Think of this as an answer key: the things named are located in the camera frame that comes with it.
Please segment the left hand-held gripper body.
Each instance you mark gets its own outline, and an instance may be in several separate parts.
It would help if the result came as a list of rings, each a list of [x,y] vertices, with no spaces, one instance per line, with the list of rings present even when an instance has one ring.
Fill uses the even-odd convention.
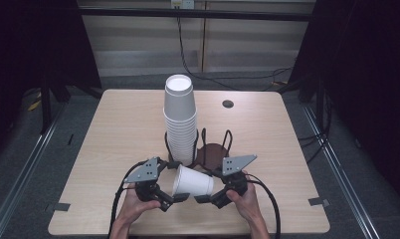
[[[140,162],[124,178],[124,183],[134,183],[137,197],[144,202],[157,200],[164,202],[169,196],[157,184],[160,172],[167,166],[167,162],[160,157],[152,157]]]

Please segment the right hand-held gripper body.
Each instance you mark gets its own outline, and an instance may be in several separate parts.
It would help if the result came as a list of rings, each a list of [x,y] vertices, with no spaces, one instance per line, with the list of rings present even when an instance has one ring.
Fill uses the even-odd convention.
[[[222,181],[225,188],[243,195],[248,189],[247,178],[243,169],[256,158],[255,154],[224,157],[222,160]]]

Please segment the dark brown wire cup holder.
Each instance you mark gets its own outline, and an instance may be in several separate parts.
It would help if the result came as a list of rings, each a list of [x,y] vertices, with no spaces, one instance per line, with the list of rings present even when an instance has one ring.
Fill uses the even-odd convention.
[[[173,164],[194,168],[196,166],[204,170],[217,170],[222,167],[222,160],[229,156],[233,136],[227,129],[222,143],[208,143],[206,141],[207,131],[195,130],[194,138],[176,145],[171,141],[168,132],[164,135],[168,160]]]

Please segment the single white paper cup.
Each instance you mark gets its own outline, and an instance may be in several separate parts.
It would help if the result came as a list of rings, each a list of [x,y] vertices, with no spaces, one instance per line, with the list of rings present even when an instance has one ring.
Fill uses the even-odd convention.
[[[191,196],[211,195],[213,178],[203,172],[180,165],[173,183],[173,194],[189,193]]]

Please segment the stack of white paper cups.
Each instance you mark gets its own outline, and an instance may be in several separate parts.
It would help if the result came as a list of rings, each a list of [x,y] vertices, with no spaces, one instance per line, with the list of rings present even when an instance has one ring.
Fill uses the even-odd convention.
[[[190,165],[195,158],[198,131],[197,108],[189,77],[173,75],[166,80],[163,114],[171,158]]]

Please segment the person's right hand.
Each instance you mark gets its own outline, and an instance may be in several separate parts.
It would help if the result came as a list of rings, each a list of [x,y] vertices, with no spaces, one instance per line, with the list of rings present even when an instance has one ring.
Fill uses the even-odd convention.
[[[255,186],[248,182],[248,189],[243,194],[240,195],[235,190],[229,189],[226,192],[227,197],[235,203],[239,214],[249,223],[257,223],[262,219],[262,214],[260,211],[259,202],[257,199],[257,194]]]

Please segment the person's left hand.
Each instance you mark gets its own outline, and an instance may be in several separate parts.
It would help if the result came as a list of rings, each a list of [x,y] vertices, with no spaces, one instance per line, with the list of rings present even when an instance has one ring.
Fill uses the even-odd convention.
[[[118,214],[118,218],[124,224],[132,224],[135,222],[145,211],[156,209],[160,207],[157,200],[141,201],[135,191],[135,184],[131,183],[126,188],[126,194]]]

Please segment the grey tape piece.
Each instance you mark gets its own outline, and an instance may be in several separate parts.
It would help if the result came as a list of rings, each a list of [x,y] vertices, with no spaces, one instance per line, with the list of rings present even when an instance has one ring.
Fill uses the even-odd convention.
[[[54,211],[65,211],[67,212],[70,208],[71,204],[70,203],[49,203],[45,210],[47,212],[54,212]]]
[[[308,200],[308,203],[310,206],[321,205],[322,207],[327,207],[328,205],[330,205],[330,203],[327,199],[323,199],[320,197],[310,198]]]

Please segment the black metal stand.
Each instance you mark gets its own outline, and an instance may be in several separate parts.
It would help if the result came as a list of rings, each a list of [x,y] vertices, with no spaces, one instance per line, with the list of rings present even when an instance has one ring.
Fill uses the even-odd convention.
[[[41,104],[42,104],[42,128],[44,134],[52,123],[51,99],[49,81],[44,77],[41,81]]]

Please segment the dark curtain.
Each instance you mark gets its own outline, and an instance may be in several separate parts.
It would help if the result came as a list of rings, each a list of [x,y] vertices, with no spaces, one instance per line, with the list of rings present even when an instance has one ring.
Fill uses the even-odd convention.
[[[315,0],[290,81],[324,87],[400,197],[400,0]]]
[[[100,88],[78,0],[0,0],[0,151],[24,93]]]

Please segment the metal floor rail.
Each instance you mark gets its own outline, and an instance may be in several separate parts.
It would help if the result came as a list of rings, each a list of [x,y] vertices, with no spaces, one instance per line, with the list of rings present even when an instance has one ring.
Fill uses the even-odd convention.
[[[340,163],[337,154],[331,146],[327,137],[323,134],[322,130],[317,126],[316,116],[311,107],[303,107],[304,114],[308,120],[308,123],[316,137],[319,148],[323,152],[336,181],[344,195],[355,220],[358,223],[365,239],[381,239],[375,224],[373,223],[370,215],[364,207],[362,201],[357,195],[354,187],[352,186],[349,177],[347,176],[342,164]]]
[[[27,187],[32,174],[34,173],[37,165],[39,164],[42,155],[46,147],[48,146],[51,138],[57,128],[58,121],[62,117],[66,106],[62,105],[54,119],[47,127],[46,131],[42,133],[27,158],[26,163],[24,164],[23,169],[18,174],[17,179],[9,190],[4,202],[0,206],[0,239],[7,227],[21,197],[24,193],[25,188]]]

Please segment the white wall power outlet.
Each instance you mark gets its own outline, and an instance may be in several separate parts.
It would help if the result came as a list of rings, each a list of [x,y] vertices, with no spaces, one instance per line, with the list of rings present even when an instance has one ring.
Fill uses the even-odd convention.
[[[194,10],[195,1],[194,0],[170,0],[172,9],[185,9]]]

